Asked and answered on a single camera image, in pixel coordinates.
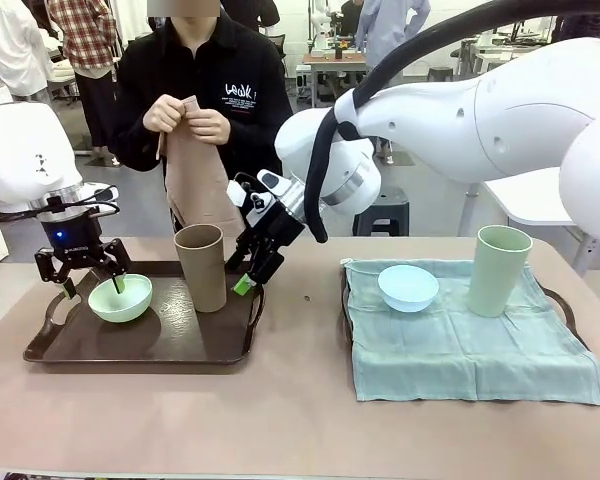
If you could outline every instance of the pink cloth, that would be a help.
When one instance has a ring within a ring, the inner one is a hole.
[[[200,108],[195,96],[183,102],[187,112]],[[186,121],[169,135],[161,134],[159,153],[165,143],[167,201],[178,221],[185,227],[217,225],[227,237],[240,235],[244,222],[227,196],[229,179],[218,149],[197,140]]]

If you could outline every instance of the tray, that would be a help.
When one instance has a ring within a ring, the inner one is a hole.
[[[24,359],[45,365],[231,366],[249,355],[265,294],[262,287],[244,297],[230,290],[243,269],[227,272],[227,304],[215,313],[195,311],[179,262],[135,262],[129,273],[153,283],[151,305],[141,317],[125,324],[97,317],[87,300],[106,277],[91,270],[76,286],[80,303],[66,318],[54,318],[64,294],[51,302]]]
[[[353,346],[353,322],[351,321],[351,315],[349,314],[349,295],[351,294],[351,286],[349,285],[349,280],[347,279],[347,272],[344,267],[340,270],[340,279],[341,279],[341,290],[342,290],[342,321],[343,321],[343,330],[345,334],[345,341],[351,347]],[[542,289],[542,292],[552,299],[554,302],[558,304],[560,309],[562,310],[565,318],[565,324],[569,331],[573,334],[574,337],[578,339],[584,347],[589,350],[589,347],[584,342],[580,334],[578,333],[578,329],[576,328],[576,317],[573,313],[573,309],[571,305],[562,298],[559,293],[554,292],[553,290],[549,290],[542,286],[540,282],[536,279],[538,286]]]

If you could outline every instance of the person's right hand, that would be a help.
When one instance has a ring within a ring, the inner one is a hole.
[[[162,95],[142,119],[144,128],[151,132],[171,133],[184,115],[184,104],[170,95]]]

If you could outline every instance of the light green bowl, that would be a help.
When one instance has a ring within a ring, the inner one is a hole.
[[[91,310],[112,323],[130,322],[142,315],[151,303],[151,280],[142,275],[128,274],[124,277],[124,284],[124,291],[120,294],[111,279],[98,285],[89,295]]]

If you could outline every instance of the cup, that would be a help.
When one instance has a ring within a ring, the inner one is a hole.
[[[223,234],[215,225],[191,225],[174,237],[195,309],[217,312],[227,303]]]
[[[516,228],[481,228],[469,288],[469,310],[481,317],[502,315],[532,247],[531,237]]]

